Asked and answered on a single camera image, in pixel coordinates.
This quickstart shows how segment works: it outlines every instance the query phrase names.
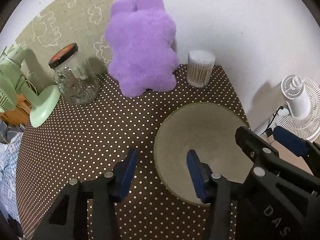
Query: brown polka dot fabric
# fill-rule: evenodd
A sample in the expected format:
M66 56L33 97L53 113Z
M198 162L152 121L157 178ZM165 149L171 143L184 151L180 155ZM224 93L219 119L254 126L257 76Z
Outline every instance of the brown polka dot fabric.
M214 67L209 84L201 89L188 84L186 71L186 65L176 71L175 90L148 90L137 98L124 97L117 81L103 74L93 103L70 106L61 97L42 126L33 128L28 122L16 177L19 216L27 238L71 178L97 178L123 160L129 148L138 149L139 159L128 197L116 204L122 239L201 238L209 209L183 202L162 184L153 162L157 130L169 114L194 102L223 105L247 120L220 66ZM89 239L93 239L92 207L93 201L88 201Z

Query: white wall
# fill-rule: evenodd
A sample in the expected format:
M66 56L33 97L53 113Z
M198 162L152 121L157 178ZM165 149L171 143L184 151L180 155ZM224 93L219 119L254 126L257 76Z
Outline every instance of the white wall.
M320 28L301 0L164 0L177 24L177 53L209 49L254 129L283 102L288 74L320 83Z
M22 0L0 33L0 53L14 43L23 29L55 0Z

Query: electric fan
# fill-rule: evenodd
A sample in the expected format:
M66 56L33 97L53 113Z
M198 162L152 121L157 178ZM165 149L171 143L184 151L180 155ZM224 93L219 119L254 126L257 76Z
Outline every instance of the electric fan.
M29 86L20 68L24 59L21 46L14 46L0 63L0 112L14 110L16 94L24 94L32 104L30 122L39 127L50 116L60 98L57 85L51 85L37 95Z
M281 90L286 105L268 119L268 127L281 126L313 142L320 134L320 88L309 78L289 75L282 80ZM256 129L257 134L264 125Z

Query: blue gripper pad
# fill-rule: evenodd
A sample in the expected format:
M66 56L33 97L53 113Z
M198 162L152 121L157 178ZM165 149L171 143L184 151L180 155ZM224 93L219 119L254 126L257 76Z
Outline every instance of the blue gripper pad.
M297 157L306 156L308 153L305 140L297 137L281 126L274 128L273 138Z
M125 160L117 163L113 169L121 201L128 195L137 163L138 152L130 149Z
M190 150L187 153L187 166L192 179L193 187L197 197L201 200L202 203L206 201L206 194L204 190L205 181L201 175L203 169L203 164L200 162L195 150Z

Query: screw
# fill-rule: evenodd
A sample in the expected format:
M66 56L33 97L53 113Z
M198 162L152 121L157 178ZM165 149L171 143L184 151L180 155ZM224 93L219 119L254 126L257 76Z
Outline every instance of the screw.
M112 171L107 171L103 176L105 178L112 178L113 177L113 172Z
M71 179L70 181L69 181L69 184L70 185L75 185L75 184L77 184L78 183L78 180L77 179Z
M266 174L266 172L264 171L264 169L261 168L261 167L255 167L255 168L253 169L253 173L254 173L256 176L258 176L258 177L263 177L263 176Z
M263 148L262 150L263 150L265 153L271 153L271 150L268 149L268 148Z
M211 178L213 179L220 179L221 178L221 175L219 173L212 173L211 174Z

